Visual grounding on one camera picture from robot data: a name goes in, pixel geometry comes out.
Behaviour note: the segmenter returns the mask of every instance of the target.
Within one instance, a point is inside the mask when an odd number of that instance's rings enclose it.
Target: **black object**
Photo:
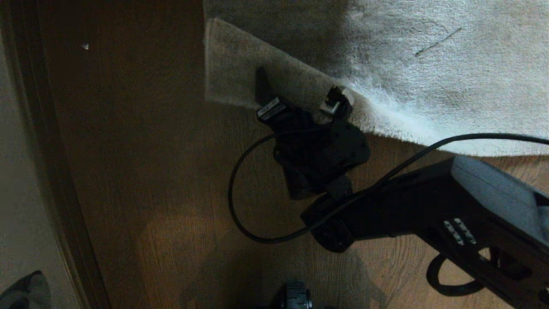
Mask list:
[[[274,133],[311,130],[309,134],[276,137],[275,160],[283,167],[290,198],[299,200],[324,192],[351,193],[351,182],[345,173],[366,162],[369,148],[359,128],[346,119],[352,111],[349,98],[341,88],[332,88],[324,105],[332,121],[316,123],[311,113],[304,111],[273,91],[264,68],[256,72],[256,102],[260,122]]]
[[[334,205],[322,196],[301,217],[311,224]],[[548,210],[549,198],[535,188],[457,156],[388,181],[312,233],[333,252],[355,240],[414,233],[441,252],[428,272],[438,292],[461,296],[485,286],[516,308],[548,308]],[[446,258],[476,281],[441,285],[438,271]]]
[[[271,305],[262,309],[314,309],[311,291],[304,282],[290,280],[282,286]],[[324,309],[336,308],[327,306]]]
[[[465,157],[392,177],[429,152],[455,141],[505,139],[549,145],[549,140],[508,133],[448,137],[402,162],[371,187],[353,194],[345,173],[365,162],[369,149],[358,128],[346,121],[352,112],[350,99],[349,91],[332,88],[320,110],[333,120],[317,124],[310,113],[275,95],[265,71],[258,69],[256,101],[262,108],[257,116],[274,134],[247,149],[231,174],[229,210],[240,231],[263,244],[288,241],[311,231],[322,246],[334,252],[345,251],[355,240],[415,233],[441,252],[427,272],[429,284],[441,294],[468,295],[487,286],[517,308],[548,308],[549,280],[544,280],[549,277],[546,195],[488,164]],[[284,168],[291,198],[327,194],[302,214],[306,227],[285,236],[263,238],[239,221],[232,189],[246,156],[270,139],[277,140],[273,155]],[[364,141],[360,147],[358,141]],[[489,251],[490,257],[484,257],[483,251]],[[440,284],[438,274],[446,259],[475,280],[458,286]]]

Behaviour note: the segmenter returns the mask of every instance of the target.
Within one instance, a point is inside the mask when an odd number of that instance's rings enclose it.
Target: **power cord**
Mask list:
[[[267,135],[263,137],[262,139],[255,142],[253,145],[251,145],[244,153],[240,156],[238,159],[236,165],[233,168],[233,172],[231,174],[231,178],[229,180],[229,188],[228,188],[228,203],[229,203],[229,211],[231,212],[231,217],[238,227],[238,229],[248,238],[260,242],[262,244],[278,244],[281,242],[286,242],[292,239],[295,239],[299,236],[302,236],[306,233],[309,233],[310,231],[316,229],[320,225],[322,225],[324,222],[332,218],[334,215],[339,213],[340,211],[346,209],[349,205],[351,205],[356,200],[363,198],[364,196],[371,194],[375,190],[381,188],[383,185],[385,185],[392,177],[394,177],[396,174],[401,172],[403,169],[408,167],[410,164],[414,163],[415,161],[419,160],[420,158],[427,155],[429,152],[444,146],[446,144],[456,142],[456,141],[464,141],[464,140],[480,140],[480,139],[490,139],[490,140],[516,140],[516,141],[525,141],[525,142],[534,142],[538,144],[544,144],[549,145],[549,140],[542,139],[540,137],[534,137],[534,136],[528,136],[528,135],[521,135],[521,134],[510,134],[510,133],[473,133],[473,134],[463,134],[463,135],[456,135],[453,137],[448,137],[446,139],[440,140],[420,152],[416,153],[409,159],[405,160],[404,162],[400,163],[397,167],[392,169],[390,172],[385,174],[383,177],[381,177],[375,184],[370,186],[367,189],[364,189],[362,191],[359,191],[357,193],[354,193],[347,197],[344,201],[341,202],[341,204],[336,207],[333,211],[328,213],[326,216],[318,220],[317,222],[309,225],[308,227],[304,227],[302,229],[299,229],[291,234],[280,236],[276,238],[264,238],[257,236],[253,234],[252,232],[248,231],[240,222],[238,219],[238,216],[234,210],[234,204],[233,204],[233,187],[234,187],[234,180],[236,178],[238,169],[242,165],[242,162],[246,159],[246,157],[252,152],[254,149],[256,149],[261,144],[270,141],[274,138],[277,138],[279,136],[283,135],[291,135],[291,134],[304,134],[304,133],[311,133],[319,131],[319,129],[307,129],[307,130],[296,130],[296,131],[288,131],[288,132],[282,132],[282,133],[275,133],[271,135]]]

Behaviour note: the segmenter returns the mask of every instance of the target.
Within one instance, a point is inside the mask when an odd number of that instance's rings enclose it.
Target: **wooden floor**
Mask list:
[[[307,235],[260,245],[240,235],[226,190],[238,156],[269,133],[254,112],[205,103],[201,1],[42,4],[40,22],[59,125],[86,227],[113,308],[248,308],[302,279],[317,307],[508,308],[489,291],[450,298],[429,287],[436,252],[415,236],[356,243],[344,254]],[[350,173],[372,184],[420,149],[370,136]],[[301,227],[270,146],[237,181],[253,231]],[[420,165],[449,154],[435,153]],[[549,191],[549,158],[488,159]],[[442,282],[468,276],[444,266]]]

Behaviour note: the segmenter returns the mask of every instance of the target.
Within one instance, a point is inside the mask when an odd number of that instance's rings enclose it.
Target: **gray object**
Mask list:
[[[305,283],[298,280],[286,282],[283,289],[276,297],[271,307],[262,309],[315,309],[312,304],[311,291],[305,287]],[[326,306],[324,309],[337,309]]]
[[[0,309],[50,309],[46,277],[40,271],[19,279],[0,295]]]

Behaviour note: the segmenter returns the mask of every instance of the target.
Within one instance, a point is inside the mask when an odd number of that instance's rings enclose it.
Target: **white rug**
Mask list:
[[[257,108],[255,69],[314,111],[329,87],[357,94],[352,122],[422,145],[457,134],[549,137],[548,1],[205,0],[206,99]],[[548,154],[466,141],[468,155]]]

